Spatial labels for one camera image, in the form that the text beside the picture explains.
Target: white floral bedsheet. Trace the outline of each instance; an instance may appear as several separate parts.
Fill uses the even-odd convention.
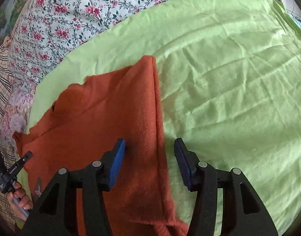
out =
[[[130,15],[165,1],[29,0],[16,23],[8,57],[16,85],[22,87],[15,88],[7,106],[0,139],[16,148],[12,134],[26,128],[34,86],[67,53]]]

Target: orange shirt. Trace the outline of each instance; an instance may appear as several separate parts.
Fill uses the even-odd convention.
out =
[[[186,235],[169,193],[155,58],[70,85],[29,135],[13,137],[20,156],[33,153],[25,165],[32,192],[42,191],[60,168],[83,169],[125,139],[117,183],[104,193],[114,236]],[[80,191],[77,221],[79,234],[86,235]]]

